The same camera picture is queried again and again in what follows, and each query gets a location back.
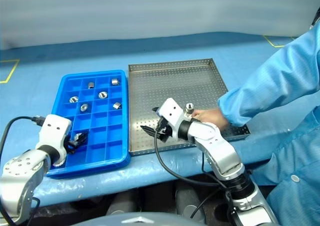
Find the black cable connector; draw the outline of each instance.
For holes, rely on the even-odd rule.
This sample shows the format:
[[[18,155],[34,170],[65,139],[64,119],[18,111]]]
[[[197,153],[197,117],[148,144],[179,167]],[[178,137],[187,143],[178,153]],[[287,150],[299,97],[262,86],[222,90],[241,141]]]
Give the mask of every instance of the black cable connector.
[[[34,122],[36,125],[42,127],[42,125],[45,122],[45,119],[46,119],[45,117],[35,116],[35,117],[32,117],[31,121]]]

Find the blue plastic tray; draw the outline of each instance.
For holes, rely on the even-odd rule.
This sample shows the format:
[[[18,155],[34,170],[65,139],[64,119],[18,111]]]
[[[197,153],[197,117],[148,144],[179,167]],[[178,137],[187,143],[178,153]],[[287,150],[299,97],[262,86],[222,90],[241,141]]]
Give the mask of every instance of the blue plastic tray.
[[[112,85],[118,79],[119,85]],[[88,83],[94,88],[88,89]],[[100,99],[99,92],[105,91],[108,97]],[[78,97],[78,102],[69,99]],[[114,109],[115,102],[121,103]],[[86,111],[80,106],[89,104]],[[60,167],[51,167],[50,177],[72,177],[79,174],[110,170],[126,166],[130,162],[128,142],[128,84],[124,71],[105,71],[70,74],[62,78],[53,105],[52,114],[72,121],[71,138],[79,132],[88,132],[85,145],[75,154],[68,154]]]

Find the stainless steel tray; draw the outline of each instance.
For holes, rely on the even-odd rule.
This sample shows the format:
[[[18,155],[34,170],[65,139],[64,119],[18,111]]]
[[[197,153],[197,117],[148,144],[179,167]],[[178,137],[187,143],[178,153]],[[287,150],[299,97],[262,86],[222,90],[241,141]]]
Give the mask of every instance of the stainless steel tray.
[[[156,127],[158,117],[151,109],[167,98],[174,98],[182,108],[192,102],[195,108],[209,109],[227,91],[213,59],[129,65],[130,153],[154,152],[153,138],[140,126]],[[250,131],[247,126],[230,126],[222,135],[232,141],[246,138]],[[159,141],[158,146],[170,150],[192,145],[170,138],[165,144]]]

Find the metal cylinder part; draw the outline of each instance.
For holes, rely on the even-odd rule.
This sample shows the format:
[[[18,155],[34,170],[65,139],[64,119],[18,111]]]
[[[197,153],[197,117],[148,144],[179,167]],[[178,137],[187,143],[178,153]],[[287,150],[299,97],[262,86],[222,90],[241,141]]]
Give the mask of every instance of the metal cylinder part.
[[[76,97],[76,96],[74,96],[74,97],[71,97],[71,98],[69,99],[69,102],[70,102],[70,103],[74,103],[74,102],[78,102],[78,100],[79,100],[79,98]]]
[[[113,78],[112,80],[111,80],[111,84],[113,85],[113,86],[116,86],[116,85],[119,85],[119,80],[117,79],[117,78]]]
[[[88,107],[89,107],[89,104],[88,103],[84,103],[84,104],[81,105],[80,111],[85,112],[88,109]]]
[[[108,93],[107,92],[99,92],[98,97],[103,99],[103,98],[107,98],[108,97]]]
[[[116,110],[121,108],[121,103],[120,102],[114,103],[113,108],[115,108]]]
[[[88,89],[93,89],[95,87],[95,83],[94,82],[89,82],[88,83]]]
[[[185,112],[187,112],[188,114],[192,114],[194,110],[195,110],[195,106],[193,105],[193,103],[187,103],[185,105]]]

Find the sleeve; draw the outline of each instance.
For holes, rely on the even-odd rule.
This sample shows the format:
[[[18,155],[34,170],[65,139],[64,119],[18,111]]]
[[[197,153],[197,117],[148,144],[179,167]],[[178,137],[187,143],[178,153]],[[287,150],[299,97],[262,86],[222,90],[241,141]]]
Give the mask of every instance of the sleeve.
[[[320,89],[320,23],[277,51],[237,89],[219,98],[218,106],[234,126],[259,112],[283,106]]]

